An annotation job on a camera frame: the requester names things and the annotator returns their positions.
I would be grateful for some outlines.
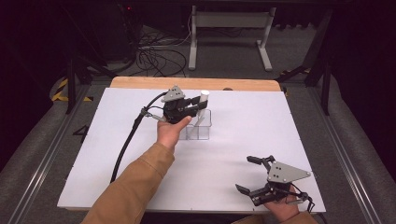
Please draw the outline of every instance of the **brown jacket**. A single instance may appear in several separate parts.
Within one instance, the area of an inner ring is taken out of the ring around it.
[[[158,143],[152,145],[107,187],[82,223],[140,223],[149,201],[174,160],[169,149]],[[309,214],[301,213],[284,223],[316,222]]]

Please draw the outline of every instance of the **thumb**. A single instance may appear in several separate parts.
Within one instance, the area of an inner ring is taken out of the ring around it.
[[[177,124],[175,124],[175,128],[177,128],[177,130],[180,132],[184,127],[186,127],[192,120],[191,116],[187,116],[184,119],[182,119],[181,121],[179,121]]]

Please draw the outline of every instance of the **clear plastic container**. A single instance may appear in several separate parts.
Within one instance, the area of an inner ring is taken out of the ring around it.
[[[180,132],[179,140],[208,140],[212,126],[212,112],[208,109],[201,110],[201,118],[197,115]]]

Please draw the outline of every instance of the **gray floor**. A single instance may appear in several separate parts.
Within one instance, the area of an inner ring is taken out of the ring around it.
[[[261,33],[260,30],[247,30],[237,38],[225,37],[216,32],[201,33],[197,68],[195,71],[185,69],[186,77],[274,79],[281,71],[293,69],[302,63],[315,29],[273,29],[267,44],[274,67],[270,73],[264,72],[260,54],[255,47],[255,40]],[[188,59],[188,43],[172,49],[182,52]],[[175,61],[182,61],[177,55],[168,56]],[[168,64],[164,71],[175,69],[176,65]],[[135,71],[134,66],[121,75],[127,76]],[[328,223],[396,223],[395,183],[343,102],[336,80],[332,79],[331,115],[325,117],[317,104],[320,86],[306,88],[302,82],[305,76],[294,77],[282,86],[288,89],[290,110],[313,171],[318,175],[318,186],[327,209],[324,216]],[[44,181],[31,195],[34,200],[23,210],[20,223],[79,223],[84,218],[86,212],[67,211],[57,208],[56,204],[81,147],[80,136],[73,135],[73,132],[83,125],[90,125],[109,83],[107,77],[95,77],[89,88],[79,86],[81,91],[88,89],[86,96],[93,96],[93,101],[82,102],[73,118],[65,115],[67,102],[54,102],[51,110],[25,138],[0,174],[0,223],[8,223],[41,160],[53,147],[58,130],[68,120],[70,124],[64,138],[58,139],[56,157],[48,164],[50,169],[44,173],[45,178],[41,178]],[[372,205],[375,211],[368,209],[369,215],[365,208],[368,205]],[[271,216],[266,216],[266,223],[276,222]]]

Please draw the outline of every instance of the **white tabletop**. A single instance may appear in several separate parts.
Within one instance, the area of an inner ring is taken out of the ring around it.
[[[108,186],[114,164],[140,109],[163,91],[106,89],[67,178],[58,206],[89,209]],[[200,90],[184,91],[187,98]],[[160,100],[154,105],[163,106]],[[154,198],[151,211],[258,213],[235,184],[251,190],[263,188],[267,173],[262,165],[247,161],[273,155],[277,161],[311,171],[285,95],[281,91],[211,91],[208,109],[212,114],[209,140],[180,140],[175,162]],[[162,115],[160,110],[151,113]],[[119,174],[156,140],[156,122],[144,118],[128,146]],[[325,212],[313,175],[294,184],[309,194]],[[307,202],[300,204],[306,210]]]

